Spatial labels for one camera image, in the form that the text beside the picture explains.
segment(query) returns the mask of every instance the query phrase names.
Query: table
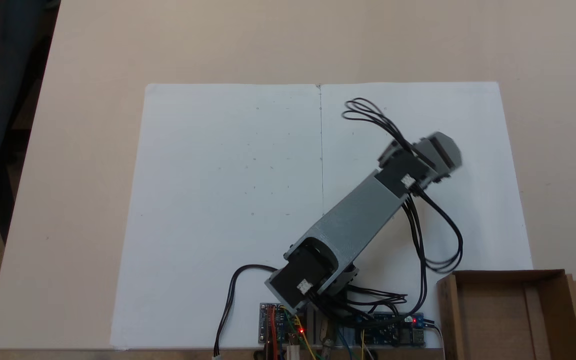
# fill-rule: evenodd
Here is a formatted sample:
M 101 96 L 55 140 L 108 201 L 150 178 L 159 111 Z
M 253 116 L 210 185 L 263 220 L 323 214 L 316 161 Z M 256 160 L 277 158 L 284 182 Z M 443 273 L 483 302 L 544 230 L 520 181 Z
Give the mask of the table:
M 535 268 L 576 278 L 576 1 L 61 4 L 0 348 L 108 349 L 147 84 L 500 84 Z

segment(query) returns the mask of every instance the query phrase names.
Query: yellow wire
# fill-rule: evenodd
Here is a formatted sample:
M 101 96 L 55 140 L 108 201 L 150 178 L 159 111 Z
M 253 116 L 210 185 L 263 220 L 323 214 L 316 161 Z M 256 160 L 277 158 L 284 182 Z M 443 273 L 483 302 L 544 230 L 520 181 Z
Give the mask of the yellow wire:
M 295 320 L 295 322 L 297 322 L 297 326 L 299 327 L 299 330 L 302 330 L 304 327 L 302 326 L 302 321 L 299 320 L 299 316 L 295 316 L 294 320 Z M 311 349 L 311 345 L 308 344 L 308 339 L 306 338 L 306 333 L 304 333 L 304 332 L 299 332 L 299 333 L 303 337 L 303 341 L 306 343 L 306 347 L 308 348 L 308 351 L 310 352 L 310 355 L 312 356 L 312 360 L 317 360 L 317 357 L 315 356 L 313 349 Z
M 366 332 L 366 330 L 361 330 L 361 360 L 364 360 L 364 347 L 366 346 L 366 343 L 364 342 L 364 333 Z

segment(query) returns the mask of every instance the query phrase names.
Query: red wire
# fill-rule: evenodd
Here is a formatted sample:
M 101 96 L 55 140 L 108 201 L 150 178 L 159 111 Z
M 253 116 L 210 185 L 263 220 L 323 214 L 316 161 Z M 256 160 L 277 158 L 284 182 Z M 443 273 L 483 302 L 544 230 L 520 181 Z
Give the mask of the red wire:
M 275 306 L 270 307 L 270 309 L 272 309 L 272 314 L 270 314 L 269 311 L 268 315 L 270 316 L 270 333 L 272 334 L 272 356 L 274 356 L 272 360 L 277 360 L 277 326 L 275 325 L 275 316 L 277 313 L 275 312 Z

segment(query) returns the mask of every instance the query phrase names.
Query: white connector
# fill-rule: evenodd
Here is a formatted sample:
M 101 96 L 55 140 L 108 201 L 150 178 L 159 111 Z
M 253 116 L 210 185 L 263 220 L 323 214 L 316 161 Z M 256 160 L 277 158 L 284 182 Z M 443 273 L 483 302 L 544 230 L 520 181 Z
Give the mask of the white connector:
M 286 360 L 299 360 L 299 345 L 288 345 L 286 347 Z

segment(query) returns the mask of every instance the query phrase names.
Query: circuit board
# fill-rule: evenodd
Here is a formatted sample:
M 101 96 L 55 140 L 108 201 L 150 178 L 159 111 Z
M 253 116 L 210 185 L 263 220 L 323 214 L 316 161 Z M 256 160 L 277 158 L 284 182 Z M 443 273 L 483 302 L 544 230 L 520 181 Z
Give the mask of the circuit board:
M 375 321 L 381 321 L 392 319 L 396 315 L 391 312 L 374 312 L 372 317 Z M 399 323 L 366 329 L 363 334 L 363 341 L 367 346 L 422 347 L 426 344 L 424 327 L 424 314 L 416 312 Z M 354 333 L 354 343 L 359 345 L 362 343 L 361 331 Z
M 274 312 L 274 328 L 277 335 L 277 342 L 279 344 L 288 344 L 291 335 L 301 337 L 302 334 L 306 335 L 306 313 L 303 311 L 297 312 L 297 317 L 283 310 L 279 303 L 260 303 L 259 304 L 259 333 L 258 342 L 263 344 L 267 339 L 267 334 L 270 334 L 270 317 L 268 312 Z

